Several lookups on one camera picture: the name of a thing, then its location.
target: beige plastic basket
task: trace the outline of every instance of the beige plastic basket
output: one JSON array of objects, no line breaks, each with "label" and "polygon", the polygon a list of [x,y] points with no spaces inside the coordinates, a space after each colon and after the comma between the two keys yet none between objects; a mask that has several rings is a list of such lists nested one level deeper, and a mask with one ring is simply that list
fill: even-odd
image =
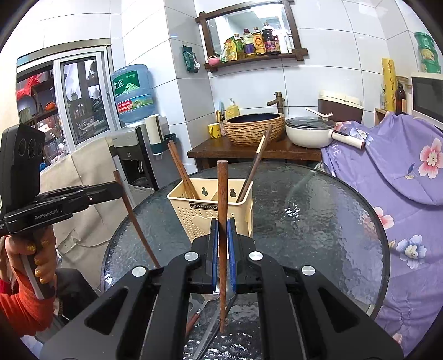
[{"label": "beige plastic basket", "polygon": [[[209,234],[212,218],[218,219],[217,179],[191,179],[200,200],[189,199],[181,181],[167,195],[189,240]],[[228,179],[228,219],[235,218],[237,233],[252,237],[252,182],[241,203],[236,203],[244,179]]]}]

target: microwave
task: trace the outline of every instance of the microwave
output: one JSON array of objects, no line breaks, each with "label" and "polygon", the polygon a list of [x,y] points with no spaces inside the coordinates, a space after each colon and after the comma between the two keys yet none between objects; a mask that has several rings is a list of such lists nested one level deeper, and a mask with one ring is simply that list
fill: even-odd
[{"label": "microwave", "polygon": [[443,130],[443,74],[412,73],[407,113]]}]

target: glass table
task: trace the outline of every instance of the glass table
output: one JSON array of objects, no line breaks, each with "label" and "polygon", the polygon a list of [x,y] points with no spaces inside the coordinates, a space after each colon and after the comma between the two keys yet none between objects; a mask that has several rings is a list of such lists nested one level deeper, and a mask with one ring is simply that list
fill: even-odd
[{"label": "glass table", "polygon": [[[244,179],[250,165],[230,164],[229,177]],[[217,169],[191,177],[216,178]],[[253,182],[253,238],[257,250],[281,265],[314,266],[375,318],[386,294],[390,262],[385,231],[368,202],[336,178],[294,164],[264,161]],[[190,249],[190,241],[166,198],[177,183],[155,192],[134,210],[162,265]],[[102,287],[108,289],[139,264],[154,268],[126,218],[109,242]],[[184,359],[192,359],[216,307],[217,301],[213,301],[203,310],[188,338]],[[217,335],[203,359],[261,359],[255,294],[237,296],[225,334]]]}]

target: blue gripper pad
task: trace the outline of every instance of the blue gripper pad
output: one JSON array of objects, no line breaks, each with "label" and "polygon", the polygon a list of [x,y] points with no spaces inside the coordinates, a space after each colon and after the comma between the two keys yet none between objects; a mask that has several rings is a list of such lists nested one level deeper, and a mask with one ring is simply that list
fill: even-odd
[{"label": "blue gripper pad", "polygon": [[232,291],[236,292],[236,290],[237,290],[237,267],[235,264],[235,252],[234,252],[234,242],[233,242],[233,235],[232,235],[231,220],[234,221],[234,218],[230,218],[228,220],[228,226],[227,226],[228,252],[229,252],[229,274],[230,274]]},{"label": "blue gripper pad", "polygon": [[215,291],[215,287],[217,286],[217,259],[218,259],[218,220],[215,220],[215,228],[214,231],[210,231],[210,235],[212,236],[212,281],[211,285]]}]

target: yellow mug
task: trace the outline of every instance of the yellow mug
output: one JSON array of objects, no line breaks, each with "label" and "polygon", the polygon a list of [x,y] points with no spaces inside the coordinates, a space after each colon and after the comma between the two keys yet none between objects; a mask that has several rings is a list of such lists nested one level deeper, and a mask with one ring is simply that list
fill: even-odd
[{"label": "yellow mug", "polygon": [[217,139],[218,137],[221,137],[222,131],[220,129],[220,123],[215,122],[213,124],[208,125],[209,129],[209,135],[211,136],[211,139]]}]

